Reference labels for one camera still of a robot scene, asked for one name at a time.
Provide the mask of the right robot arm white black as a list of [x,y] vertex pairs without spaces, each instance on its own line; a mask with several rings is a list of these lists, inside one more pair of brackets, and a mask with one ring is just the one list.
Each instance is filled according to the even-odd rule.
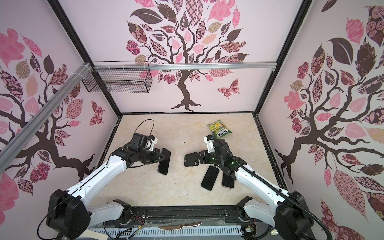
[[215,165],[223,173],[247,186],[266,203],[248,200],[241,207],[248,218],[274,227],[284,240],[302,240],[314,225],[304,197],[284,190],[257,174],[244,160],[226,151],[195,153],[200,164]]

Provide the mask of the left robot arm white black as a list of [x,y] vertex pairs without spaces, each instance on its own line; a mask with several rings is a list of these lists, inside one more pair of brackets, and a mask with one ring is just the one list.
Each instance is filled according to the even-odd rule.
[[170,157],[170,151],[165,148],[116,149],[109,160],[88,177],[65,191],[56,190],[50,197],[48,213],[43,222],[70,240],[80,237],[89,227],[107,221],[129,222],[130,205],[121,200],[114,200],[98,208],[91,208],[89,204],[114,177],[132,168],[134,163],[150,165],[169,161]]

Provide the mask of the dark blue phone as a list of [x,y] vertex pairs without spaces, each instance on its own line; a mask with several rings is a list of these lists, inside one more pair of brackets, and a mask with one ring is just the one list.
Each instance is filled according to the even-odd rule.
[[164,158],[159,162],[158,173],[167,176],[169,172],[171,152],[163,148],[161,153],[164,155]]

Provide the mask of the black phone case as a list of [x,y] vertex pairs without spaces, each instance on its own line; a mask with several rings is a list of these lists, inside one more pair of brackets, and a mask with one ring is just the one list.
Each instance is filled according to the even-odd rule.
[[185,167],[196,167],[198,165],[199,165],[199,158],[198,158],[197,152],[185,155],[185,158],[184,158]]

